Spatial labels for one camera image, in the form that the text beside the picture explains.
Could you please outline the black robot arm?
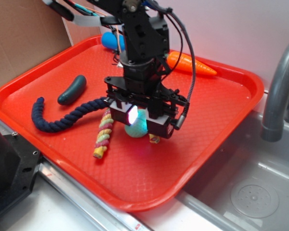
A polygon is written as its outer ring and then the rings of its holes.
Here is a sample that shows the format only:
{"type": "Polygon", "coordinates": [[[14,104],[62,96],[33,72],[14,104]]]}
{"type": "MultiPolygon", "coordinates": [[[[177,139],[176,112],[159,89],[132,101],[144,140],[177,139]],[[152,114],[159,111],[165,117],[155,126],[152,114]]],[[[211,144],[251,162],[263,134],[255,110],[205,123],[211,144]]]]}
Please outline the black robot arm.
{"type": "Polygon", "coordinates": [[[171,73],[166,62],[170,45],[164,18],[172,15],[172,9],[161,8],[152,0],[94,0],[92,4],[106,11],[107,16],[93,16],[84,10],[73,14],[54,0],[45,4],[79,26],[122,26],[125,50],[119,60],[123,76],[105,78],[104,103],[114,120],[129,125],[132,112],[142,107],[150,134],[168,139],[181,128],[189,98],[162,84],[162,79],[171,73]]]}

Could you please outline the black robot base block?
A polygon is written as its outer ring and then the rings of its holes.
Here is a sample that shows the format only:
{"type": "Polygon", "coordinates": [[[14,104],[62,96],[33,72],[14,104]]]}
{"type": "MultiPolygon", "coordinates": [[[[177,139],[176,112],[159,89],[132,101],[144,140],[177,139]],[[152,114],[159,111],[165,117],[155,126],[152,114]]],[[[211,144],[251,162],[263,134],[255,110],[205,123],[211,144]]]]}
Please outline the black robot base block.
{"type": "Polygon", "coordinates": [[[23,136],[0,132],[0,216],[31,194],[40,159],[23,136]]]}

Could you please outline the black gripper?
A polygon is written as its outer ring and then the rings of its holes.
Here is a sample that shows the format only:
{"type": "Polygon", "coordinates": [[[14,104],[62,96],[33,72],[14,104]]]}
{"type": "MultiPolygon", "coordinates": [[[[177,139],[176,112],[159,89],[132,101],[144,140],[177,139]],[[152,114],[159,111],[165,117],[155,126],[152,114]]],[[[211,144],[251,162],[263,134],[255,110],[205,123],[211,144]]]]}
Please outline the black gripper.
{"type": "Polygon", "coordinates": [[[162,76],[171,73],[164,58],[152,58],[134,62],[121,57],[123,76],[106,77],[106,100],[112,118],[125,125],[132,125],[138,117],[138,107],[146,107],[146,124],[149,134],[169,139],[174,132],[171,123],[182,106],[186,113],[189,101],[179,90],[168,89],[162,84],[162,76]]]}

